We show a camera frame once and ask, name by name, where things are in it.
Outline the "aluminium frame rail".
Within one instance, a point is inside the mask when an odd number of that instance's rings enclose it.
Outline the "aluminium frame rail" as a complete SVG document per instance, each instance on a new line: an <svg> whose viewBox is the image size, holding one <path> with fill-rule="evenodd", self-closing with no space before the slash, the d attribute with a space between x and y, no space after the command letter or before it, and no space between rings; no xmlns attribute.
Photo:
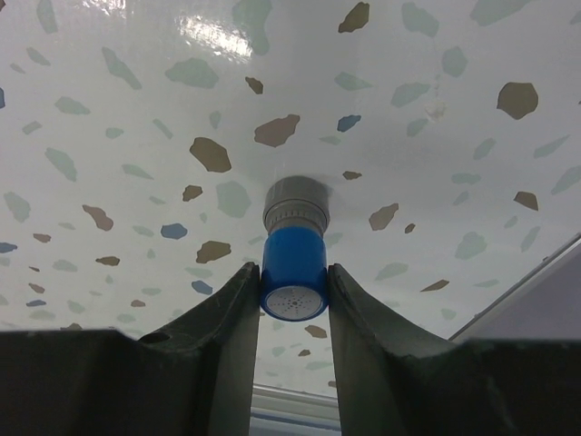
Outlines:
<svg viewBox="0 0 581 436"><path fill-rule="evenodd" d="M547 256L533 271L477 314L451 338L455 344L470 340L577 341L578 335L552 338L535 332L544 321L549 297L580 282L580 242L572 239ZM292 391L258 390L254 394L252 429L274 435L345 435L335 399Z"/></svg>

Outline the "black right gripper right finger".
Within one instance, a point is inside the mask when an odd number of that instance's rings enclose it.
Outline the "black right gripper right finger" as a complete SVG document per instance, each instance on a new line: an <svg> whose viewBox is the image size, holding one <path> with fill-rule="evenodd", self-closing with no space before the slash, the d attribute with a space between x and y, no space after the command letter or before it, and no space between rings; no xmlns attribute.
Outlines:
<svg viewBox="0 0 581 436"><path fill-rule="evenodd" d="M577 341L455 344L328 270L330 337L345 435L577 435Z"/></svg>

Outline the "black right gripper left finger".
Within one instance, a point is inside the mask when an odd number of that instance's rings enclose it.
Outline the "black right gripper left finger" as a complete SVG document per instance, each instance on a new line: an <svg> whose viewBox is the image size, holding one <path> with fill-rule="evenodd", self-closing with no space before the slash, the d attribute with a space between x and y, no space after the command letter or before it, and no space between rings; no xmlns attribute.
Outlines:
<svg viewBox="0 0 581 436"><path fill-rule="evenodd" d="M114 329L3 332L4 435L245 435L260 272L132 339Z"/></svg>

